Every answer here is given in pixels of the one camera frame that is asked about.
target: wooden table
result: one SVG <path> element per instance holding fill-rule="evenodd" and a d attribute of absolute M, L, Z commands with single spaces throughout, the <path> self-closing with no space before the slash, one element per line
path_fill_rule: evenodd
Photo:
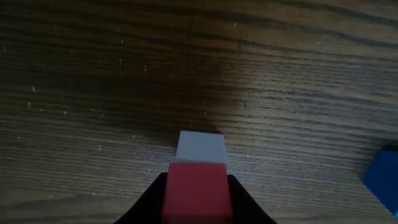
<path fill-rule="evenodd" d="M 278 223 L 397 223 L 360 182 L 398 138 L 398 3 L 0 2 L 0 223 L 112 223 L 221 132 Z"/>

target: red cube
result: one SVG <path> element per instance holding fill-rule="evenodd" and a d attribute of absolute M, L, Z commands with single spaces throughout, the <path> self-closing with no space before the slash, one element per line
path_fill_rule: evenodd
<path fill-rule="evenodd" d="M 169 166 L 163 224 L 232 222 L 225 164 L 174 163 Z"/>

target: dark wood tabletop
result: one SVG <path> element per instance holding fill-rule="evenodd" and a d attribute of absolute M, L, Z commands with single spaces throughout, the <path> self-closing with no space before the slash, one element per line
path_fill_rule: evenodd
<path fill-rule="evenodd" d="M 360 179 L 398 138 L 398 2 L 0 1 L 0 223 L 112 223 L 223 133 L 280 224 L 397 223 Z"/>

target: block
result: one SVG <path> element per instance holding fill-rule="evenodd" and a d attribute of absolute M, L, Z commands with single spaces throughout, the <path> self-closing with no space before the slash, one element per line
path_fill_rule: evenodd
<path fill-rule="evenodd" d="M 162 223 L 233 222 L 233 211 L 224 164 L 174 163 L 162 207 Z"/>
<path fill-rule="evenodd" d="M 362 183 L 395 217 L 398 217 L 397 166 L 389 152 L 380 152 L 362 178 Z"/>
<path fill-rule="evenodd" d="M 222 134 L 181 131 L 176 162 L 215 162 L 227 164 Z"/>

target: white block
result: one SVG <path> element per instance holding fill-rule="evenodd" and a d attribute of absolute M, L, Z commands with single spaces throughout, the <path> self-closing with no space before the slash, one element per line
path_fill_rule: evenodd
<path fill-rule="evenodd" d="M 227 164 L 224 136 L 222 134 L 181 131 L 175 161 Z"/>

